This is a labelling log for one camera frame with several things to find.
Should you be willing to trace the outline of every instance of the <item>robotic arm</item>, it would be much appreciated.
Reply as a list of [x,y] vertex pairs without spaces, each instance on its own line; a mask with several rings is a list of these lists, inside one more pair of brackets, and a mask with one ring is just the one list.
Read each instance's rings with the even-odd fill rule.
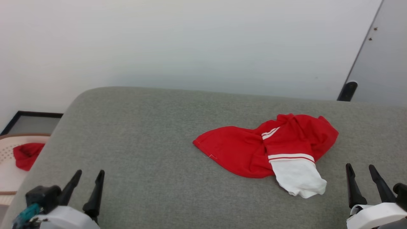
[[348,229],[385,229],[407,228],[407,185],[398,183],[393,192],[377,172],[373,165],[369,165],[370,175],[376,183],[381,204],[367,205],[366,199],[360,193],[355,181],[355,173],[351,164],[346,164],[348,180],[350,217],[346,220]]
[[78,170],[65,188],[37,186],[26,193],[27,208],[13,221],[12,229],[100,229],[98,215],[102,199],[105,171],[101,170],[84,213],[68,205],[82,170]]

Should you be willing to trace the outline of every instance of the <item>gray fabric surface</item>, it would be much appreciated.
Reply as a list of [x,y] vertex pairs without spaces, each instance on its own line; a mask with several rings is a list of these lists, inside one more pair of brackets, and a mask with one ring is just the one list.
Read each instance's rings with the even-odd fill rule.
[[8,209],[7,205],[0,205],[0,224],[3,221],[4,215],[6,214],[7,209]]
[[[278,114],[322,115],[339,131],[317,162],[326,193],[290,196],[275,177],[234,175],[192,144],[221,126],[256,128]],[[390,186],[407,183],[407,110],[363,103],[307,101],[185,90],[111,87],[81,94],[69,107],[7,212],[2,229],[37,185],[81,181],[70,206],[81,209],[99,169],[106,171],[101,228],[346,228],[345,164],[362,194],[380,201],[374,164]]]

